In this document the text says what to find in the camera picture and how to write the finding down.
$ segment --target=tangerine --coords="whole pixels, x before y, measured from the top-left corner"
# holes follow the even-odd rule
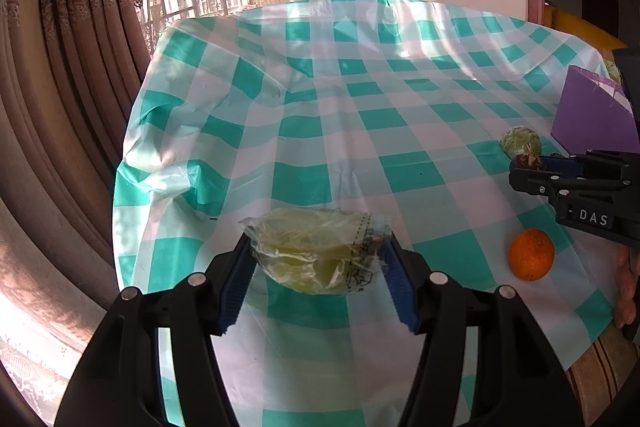
[[[509,266],[524,281],[542,279],[551,270],[556,248],[551,238],[538,229],[518,234],[509,247]]]

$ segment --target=finger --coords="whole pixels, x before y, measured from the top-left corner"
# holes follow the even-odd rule
[[[623,301],[630,301],[636,291],[636,278],[626,268],[616,270],[616,286]]]
[[[631,324],[636,319],[636,305],[633,301],[618,301],[613,311],[613,318],[617,328]]]
[[[616,264],[625,266],[629,262],[629,249],[624,245],[618,245],[616,250]]]

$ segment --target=purple box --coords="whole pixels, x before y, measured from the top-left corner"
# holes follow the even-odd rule
[[[622,88],[577,66],[567,71],[551,136],[569,154],[640,152],[638,128]]]

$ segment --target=plastic bag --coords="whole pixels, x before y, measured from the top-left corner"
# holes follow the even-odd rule
[[[520,154],[532,154],[533,156],[542,154],[540,136],[533,129],[524,125],[511,127],[502,138],[500,147],[512,160]]]
[[[328,208],[277,208],[241,222],[274,281],[310,294],[349,294],[377,279],[391,218]]]
[[[607,60],[605,58],[604,65],[607,67],[607,73],[609,73],[611,80],[613,80],[619,86],[622,86],[622,76],[620,75],[620,70],[618,69],[616,63],[613,60]]]

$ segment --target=yellow object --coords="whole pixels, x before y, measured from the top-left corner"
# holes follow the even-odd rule
[[[624,42],[584,19],[571,15],[555,6],[545,6],[543,21],[546,27],[575,35],[596,48],[602,55],[607,71],[609,71],[609,76],[619,84],[622,82],[620,71],[613,60],[611,51],[628,47]]]
[[[241,224],[267,275],[311,294],[354,293],[373,282],[391,233],[388,216],[328,208],[276,208]]]

